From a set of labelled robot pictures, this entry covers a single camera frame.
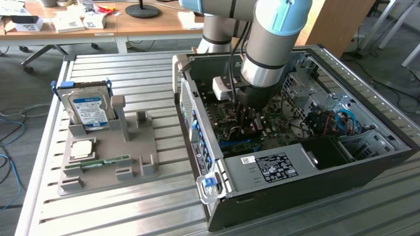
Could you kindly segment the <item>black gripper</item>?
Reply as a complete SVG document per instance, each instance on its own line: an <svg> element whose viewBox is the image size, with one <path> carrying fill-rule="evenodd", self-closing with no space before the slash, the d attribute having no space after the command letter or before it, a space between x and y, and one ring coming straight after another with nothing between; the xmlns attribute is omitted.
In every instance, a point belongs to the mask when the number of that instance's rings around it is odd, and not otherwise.
<svg viewBox="0 0 420 236"><path fill-rule="evenodd" d="M261 113L277 86L241 87L237 92L236 120L241 135L256 135L262 130Z"/></svg>

